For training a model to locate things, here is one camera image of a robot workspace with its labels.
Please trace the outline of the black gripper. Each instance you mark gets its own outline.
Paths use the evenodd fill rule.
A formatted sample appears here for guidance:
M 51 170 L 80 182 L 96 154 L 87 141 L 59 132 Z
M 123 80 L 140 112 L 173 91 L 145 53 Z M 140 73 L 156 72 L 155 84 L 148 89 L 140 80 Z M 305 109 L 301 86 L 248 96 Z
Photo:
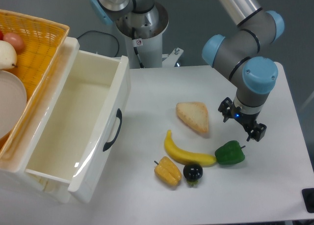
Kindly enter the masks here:
M 259 112 L 247 114 L 240 111 L 240 107 L 233 106 L 233 102 L 229 97 L 226 97 L 219 105 L 218 111 L 223 115 L 223 122 L 232 118 L 238 122 L 247 132 L 246 141 L 251 139 L 259 142 L 265 135 L 267 126 L 262 123 L 257 123 Z

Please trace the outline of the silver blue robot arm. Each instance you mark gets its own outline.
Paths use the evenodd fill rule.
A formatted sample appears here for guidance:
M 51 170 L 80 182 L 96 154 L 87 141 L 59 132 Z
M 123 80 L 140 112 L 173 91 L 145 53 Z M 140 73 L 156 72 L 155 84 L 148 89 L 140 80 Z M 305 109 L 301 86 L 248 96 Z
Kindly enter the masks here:
M 283 18 L 265 11 L 256 0 L 219 0 L 238 32 L 231 38 L 220 34 L 203 47 L 202 58 L 229 80 L 237 91 L 218 108 L 224 120 L 242 125 L 249 139 L 261 140 L 266 126 L 257 123 L 264 103 L 278 77 L 276 64 L 259 56 L 260 50 L 278 39 L 285 29 Z M 160 68 L 162 35 L 169 19 L 165 8 L 155 0 L 90 0 L 98 18 L 115 24 L 125 38 L 130 68 Z

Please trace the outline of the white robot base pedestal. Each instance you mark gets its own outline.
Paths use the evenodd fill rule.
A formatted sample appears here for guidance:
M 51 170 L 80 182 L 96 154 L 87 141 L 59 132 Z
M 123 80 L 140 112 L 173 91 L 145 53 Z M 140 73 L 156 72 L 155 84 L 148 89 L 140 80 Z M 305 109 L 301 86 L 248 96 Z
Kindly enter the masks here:
M 125 39 L 131 69 L 179 66 L 183 49 L 175 48 L 169 54 L 163 53 L 163 34 L 168 24 L 168 13 L 157 2 L 147 13 L 130 12 L 116 21 Z

